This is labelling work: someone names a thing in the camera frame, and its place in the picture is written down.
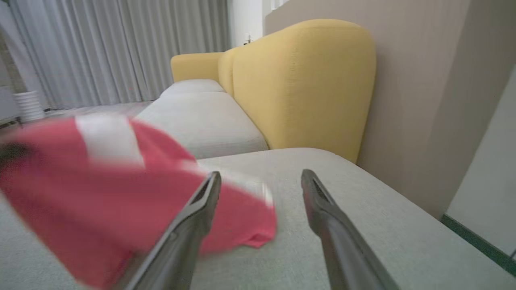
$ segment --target white curtain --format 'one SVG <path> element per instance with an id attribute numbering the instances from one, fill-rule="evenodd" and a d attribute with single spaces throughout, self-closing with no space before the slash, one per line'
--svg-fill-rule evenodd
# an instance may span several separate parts
<path id="1" fill-rule="evenodd" d="M 150 101 L 170 58 L 230 48 L 227 0 L 11 0 L 52 108 Z"/>

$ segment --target sofa armrest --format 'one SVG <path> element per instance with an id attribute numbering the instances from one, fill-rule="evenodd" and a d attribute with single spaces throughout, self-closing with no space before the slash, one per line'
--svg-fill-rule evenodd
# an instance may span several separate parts
<path id="1" fill-rule="evenodd" d="M 180 54 L 172 57 L 170 66 L 174 82 L 186 79 L 213 79 L 219 81 L 219 58 L 222 52 Z"/>

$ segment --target dark green trim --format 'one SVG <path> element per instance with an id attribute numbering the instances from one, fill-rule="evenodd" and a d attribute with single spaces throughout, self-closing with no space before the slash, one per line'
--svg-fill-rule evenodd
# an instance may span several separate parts
<path id="1" fill-rule="evenodd" d="M 487 242 L 486 240 L 484 240 L 483 238 L 481 238 L 480 236 L 478 236 L 477 234 L 463 226 L 461 223 L 450 218 L 447 215 L 444 215 L 441 218 L 441 222 L 450 230 L 454 231 L 460 237 L 465 239 L 466 242 L 473 245 L 473 247 L 477 248 L 488 258 L 500 265 L 500 267 L 502 267 L 504 270 L 516 277 L 516 261 L 509 257 L 509 255 L 500 251 L 497 247 L 493 246 L 492 244 L 490 244 L 489 242 Z"/>

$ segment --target floor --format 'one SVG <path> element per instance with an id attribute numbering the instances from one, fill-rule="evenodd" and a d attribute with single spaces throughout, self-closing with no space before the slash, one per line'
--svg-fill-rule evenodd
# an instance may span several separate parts
<path id="1" fill-rule="evenodd" d="M 127 104 L 117 104 L 117 105 L 106 105 L 106 106 L 94 106 L 94 107 L 84 107 L 84 108 L 75 108 L 68 110 L 51 110 L 47 112 L 47 116 L 49 117 L 72 117 L 72 116 L 80 116 L 80 115 L 88 115 L 93 113 L 106 113 L 106 112 L 114 112 L 122 115 L 127 115 L 129 117 L 134 117 L 143 111 L 147 106 L 152 104 L 152 101 L 148 102 L 140 102 L 140 103 L 127 103 Z"/>

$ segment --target gray upholstery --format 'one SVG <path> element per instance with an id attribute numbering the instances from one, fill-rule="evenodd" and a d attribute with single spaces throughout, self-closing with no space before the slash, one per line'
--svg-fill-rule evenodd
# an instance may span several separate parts
<path id="1" fill-rule="evenodd" d="M 301 196 L 314 170 L 401 289 L 516 289 L 516 280 L 473 246 L 367 172 L 330 152 L 283 149 L 204 159 L 265 181 L 278 233 L 261 249 L 201 258 L 192 289 L 328 289 L 323 252 Z M 75 289 L 43 246 L 0 206 L 0 289 Z"/>
<path id="2" fill-rule="evenodd" d="M 160 98 L 178 93 L 224 92 L 220 84 L 212 79 L 187 79 L 173 83 Z"/>
<path id="3" fill-rule="evenodd" d="M 165 91 L 136 119 L 169 134 L 198 159 L 268 149 L 260 131 L 225 92 Z"/>

